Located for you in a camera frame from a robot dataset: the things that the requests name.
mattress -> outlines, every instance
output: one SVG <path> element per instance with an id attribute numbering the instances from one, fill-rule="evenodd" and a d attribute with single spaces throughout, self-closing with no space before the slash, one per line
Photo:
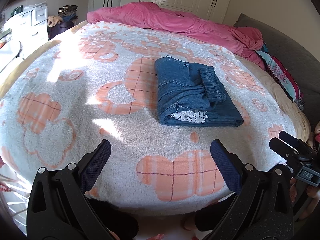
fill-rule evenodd
<path id="1" fill-rule="evenodd" d="M 213 66 L 244 118 L 240 127 L 167 127 L 156 113 L 154 61 Z M 0 154 L 29 181 L 62 169 L 102 139 L 111 157 L 87 197 L 142 215 L 199 210 L 230 193 L 210 156 L 218 138 L 267 171 L 284 160 L 268 142 L 306 141 L 304 114 L 257 65 L 223 47 L 123 24 L 83 22 L 24 60 L 0 87 Z"/>

colorful fabric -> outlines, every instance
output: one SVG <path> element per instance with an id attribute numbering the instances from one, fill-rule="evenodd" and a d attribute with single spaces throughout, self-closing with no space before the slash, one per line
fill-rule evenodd
<path id="1" fill-rule="evenodd" d="M 240 126 L 244 120 L 232 103 L 213 67 L 163 57 L 155 62 L 158 78 L 157 112 L 160 124 L 171 126 Z M 172 116 L 186 111 L 205 112 L 202 122 Z"/>
<path id="2" fill-rule="evenodd" d="M 296 102 L 300 109 L 302 108 L 301 110 L 303 110 L 303 103 L 301 102 L 303 93 L 282 63 L 276 57 L 270 56 L 263 51 L 257 50 L 257 53 L 266 62 L 267 72 L 282 87 L 290 100 Z"/>
<path id="3" fill-rule="evenodd" d="M 223 46 L 265 70 L 254 51 L 263 46 L 262 34 L 252 27 L 232 27 L 200 19 L 196 15 L 159 8 L 151 2 L 133 2 L 121 7 L 103 7 L 87 14 L 89 23 L 108 21 L 140 28 L 179 33 L 207 43 Z"/>

pink duvet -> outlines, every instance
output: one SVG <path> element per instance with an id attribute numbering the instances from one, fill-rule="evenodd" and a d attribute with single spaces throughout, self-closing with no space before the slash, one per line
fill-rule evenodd
<path id="1" fill-rule="evenodd" d="M 151 2 L 134 2 L 121 7 L 100 8 L 89 12 L 89 23 L 100 21 L 122 23 L 139 28 L 169 31 L 229 49 L 259 65 L 265 65 L 254 51 L 263 46 L 262 34 L 252 27 L 235 28 L 198 18 L 192 13 L 170 11 Z"/>

fleece blanket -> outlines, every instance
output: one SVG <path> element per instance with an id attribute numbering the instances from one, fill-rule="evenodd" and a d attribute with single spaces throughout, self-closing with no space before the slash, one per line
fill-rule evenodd
<path id="1" fill-rule="evenodd" d="M 212 66 L 244 124 L 161 125 L 154 64 L 166 55 Z M 291 103 L 281 93 L 275 97 Z M 196 211 L 229 194 L 209 153 L 216 138 L 259 170 L 282 163 L 268 147 L 281 130 L 296 136 L 290 117 L 229 50 L 107 22 L 45 51 L 0 101 L 0 155 L 14 170 L 32 182 L 40 167 L 62 169 L 107 139 L 111 157 L 86 195 L 144 215 Z"/>
<path id="2" fill-rule="evenodd" d="M 192 13 L 170 11 L 151 2 L 133 2 L 121 7 L 103 7 L 87 15 L 89 23 L 108 21 L 140 28 L 169 31 L 223 46 L 265 70 L 255 52 L 263 46 L 262 34 L 252 27 L 235 28 L 203 20 Z"/>

white lace trim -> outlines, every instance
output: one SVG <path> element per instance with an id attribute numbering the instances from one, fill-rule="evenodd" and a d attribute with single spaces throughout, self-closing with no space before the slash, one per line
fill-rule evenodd
<path id="1" fill-rule="evenodd" d="M 208 116 L 205 114 L 207 111 L 181 111 L 178 113 L 170 114 L 171 117 L 177 119 L 179 121 L 186 121 L 186 122 L 195 122 L 195 123 L 204 123 L 205 118 Z"/>

